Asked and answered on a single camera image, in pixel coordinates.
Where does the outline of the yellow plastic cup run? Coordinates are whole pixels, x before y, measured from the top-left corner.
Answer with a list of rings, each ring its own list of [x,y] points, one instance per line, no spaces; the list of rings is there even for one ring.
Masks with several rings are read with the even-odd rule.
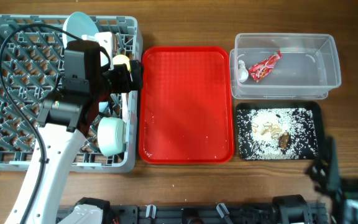
[[[126,65],[128,71],[131,71],[130,59],[126,55],[118,54],[112,58],[112,64],[115,65]]]

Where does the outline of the green bowl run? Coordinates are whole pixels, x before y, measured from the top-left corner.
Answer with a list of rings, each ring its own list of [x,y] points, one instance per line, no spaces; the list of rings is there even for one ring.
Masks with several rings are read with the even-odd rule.
[[[97,140],[102,155],[110,157],[125,151],[126,124],[120,118],[103,117],[98,125]]]

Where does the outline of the light blue plate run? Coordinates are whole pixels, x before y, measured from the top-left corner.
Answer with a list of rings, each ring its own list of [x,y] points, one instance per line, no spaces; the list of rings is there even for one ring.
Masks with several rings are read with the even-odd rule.
[[[87,14],[74,12],[64,22],[63,30],[85,40],[96,42],[95,34],[99,32],[96,24]]]

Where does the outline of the white napkin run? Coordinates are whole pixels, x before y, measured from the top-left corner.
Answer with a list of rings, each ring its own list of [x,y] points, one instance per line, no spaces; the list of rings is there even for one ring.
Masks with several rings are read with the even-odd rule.
[[[239,65],[238,68],[239,81],[241,83],[244,83],[249,77],[249,72],[246,69],[246,65],[243,60],[238,60],[238,65]]]

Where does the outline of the red snack wrapper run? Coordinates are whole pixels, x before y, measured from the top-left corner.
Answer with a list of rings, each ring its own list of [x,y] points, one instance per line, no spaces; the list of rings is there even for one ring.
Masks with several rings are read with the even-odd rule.
[[[281,51],[276,51],[269,58],[254,64],[248,69],[249,75],[256,81],[261,81],[275,67],[275,64],[282,58]]]

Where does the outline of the light blue small bowl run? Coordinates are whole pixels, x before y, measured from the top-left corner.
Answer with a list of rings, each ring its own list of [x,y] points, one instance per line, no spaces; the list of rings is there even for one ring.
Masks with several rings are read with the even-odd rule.
[[[99,103],[99,112],[100,113],[106,113],[106,111],[108,110],[108,105],[109,105],[109,103],[107,101],[100,102]]]

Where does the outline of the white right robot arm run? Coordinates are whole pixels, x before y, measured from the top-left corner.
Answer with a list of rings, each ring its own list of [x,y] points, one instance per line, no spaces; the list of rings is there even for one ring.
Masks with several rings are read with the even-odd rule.
[[[315,191],[331,199],[332,223],[358,223],[358,179],[340,176],[336,143],[332,137],[324,141],[323,151],[307,168],[315,183]],[[308,205],[301,195],[275,197],[271,223],[309,223]]]

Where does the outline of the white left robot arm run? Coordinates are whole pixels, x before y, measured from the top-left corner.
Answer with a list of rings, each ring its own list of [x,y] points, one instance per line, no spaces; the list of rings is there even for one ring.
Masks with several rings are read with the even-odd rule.
[[[86,141],[99,104],[112,93],[142,88],[138,60],[116,63],[97,42],[76,39],[65,49],[65,71],[42,100],[33,128],[37,140],[29,168],[7,223],[55,223],[71,166]]]

